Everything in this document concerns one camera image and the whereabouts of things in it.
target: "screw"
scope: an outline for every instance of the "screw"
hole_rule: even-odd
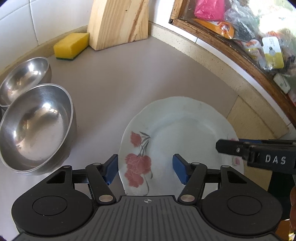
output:
[[[180,197],[183,202],[193,202],[195,197],[190,194],[185,194]]]
[[[99,197],[99,200],[101,202],[111,202],[113,200],[113,197],[111,195],[104,194]]]

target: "gray countertop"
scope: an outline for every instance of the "gray countertop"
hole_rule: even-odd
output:
[[[149,37],[101,51],[88,47],[74,61],[49,58],[52,82],[70,93],[77,114],[77,140],[64,164],[73,169],[104,163],[118,153],[129,121],[154,100],[188,96],[213,106],[225,117],[237,94],[222,80],[175,48]],[[17,234],[13,202],[47,175],[13,173],[0,163],[0,235]],[[124,195],[117,175],[110,185]],[[87,192],[87,185],[78,185]]]

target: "white plate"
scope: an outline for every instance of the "white plate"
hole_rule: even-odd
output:
[[[175,195],[184,188],[173,170],[172,157],[208,168],[230,165],[244,171],[241,158],[219,154],[219,139],[238,140],[230,123],[210,105],[175,96],[146,106],[128,124],[118,154],[118,168],[127,195]],[[204,196],[217,189],[206,185]]]

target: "stainless steel bowl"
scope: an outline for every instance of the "stainless steel bowl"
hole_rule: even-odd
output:
[[[26,90],[42,83],[50,83],[52,70],[47,58],[29,59],[4,79],[0,86],[0,107],[4,110]]]
[[[0,158],[18,173],[50,172],[69,156],[76,129],[69,93],[55,84],[37,85],[5,112],[0,123]]]

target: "yellow sponge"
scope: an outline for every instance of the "yellow sponge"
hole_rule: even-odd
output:
[[[58,59],[73,60],[89,45],[89,33],[72,33],[54,45]]]

